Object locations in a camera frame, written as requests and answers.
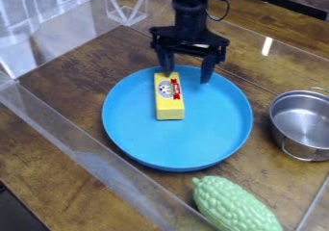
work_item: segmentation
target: yellow block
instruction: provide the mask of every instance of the yellow block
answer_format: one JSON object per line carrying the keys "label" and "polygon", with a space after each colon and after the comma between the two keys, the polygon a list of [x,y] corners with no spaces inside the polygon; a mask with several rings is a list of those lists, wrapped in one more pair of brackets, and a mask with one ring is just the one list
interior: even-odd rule
{"label": "yellow block", "polygon": [[153,73],[156,119],[183,119],[184,106],[180,91],[180,76],[172,72],[169,77]]}

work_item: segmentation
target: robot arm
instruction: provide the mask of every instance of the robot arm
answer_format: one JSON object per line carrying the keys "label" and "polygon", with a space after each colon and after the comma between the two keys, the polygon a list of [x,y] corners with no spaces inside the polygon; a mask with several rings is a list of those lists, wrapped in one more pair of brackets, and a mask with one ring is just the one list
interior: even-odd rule
{"label": "robot arm", "polygon": [[175,68],[173,54],[203,58],[200,83],[211,79],[213,66],[224,61],[228,40],[207,29],[208,0],[172,0],[175,25],[152,27],[151,48],[165,76]]}

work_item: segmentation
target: metal pot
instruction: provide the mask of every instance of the metal pot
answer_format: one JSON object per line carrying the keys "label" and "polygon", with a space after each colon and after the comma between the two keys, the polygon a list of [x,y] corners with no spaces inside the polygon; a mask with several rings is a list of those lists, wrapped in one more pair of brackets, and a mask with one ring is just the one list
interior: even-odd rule
{"label": "metal pot", "polygon": [[270,120],[271,135],[288,156],[302,161],[329,160],[327,95],[307,90],[283,93],[271,103]]}

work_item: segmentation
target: black cable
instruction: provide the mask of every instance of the black cable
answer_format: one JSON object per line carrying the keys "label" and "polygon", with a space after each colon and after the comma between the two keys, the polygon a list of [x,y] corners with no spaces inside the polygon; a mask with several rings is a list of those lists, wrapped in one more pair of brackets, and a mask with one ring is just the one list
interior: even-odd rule
{"label": "black cable", "polygon": [[213,20],[213,21],[220,21],[225,17],[225,15],[228,14],[228,12],[230,12],[230,2],[227,0],[219,0],[219,1],[225,3],[225,12],[224,12],[223,16],[220,18],[217,18],[217,17],[209,15],[208,11],[205,11],[209,19]]}

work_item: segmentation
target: green toy vegetable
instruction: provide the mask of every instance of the green toy vegetable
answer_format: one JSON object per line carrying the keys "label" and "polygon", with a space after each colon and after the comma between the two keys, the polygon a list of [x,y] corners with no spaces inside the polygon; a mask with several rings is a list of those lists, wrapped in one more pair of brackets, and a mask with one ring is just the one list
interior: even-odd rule
{"label": "green toy vegetable", "polygon": [[280,231],[279,222],[264,204],[219,176],[192,178],[197,209],[220,231]]}

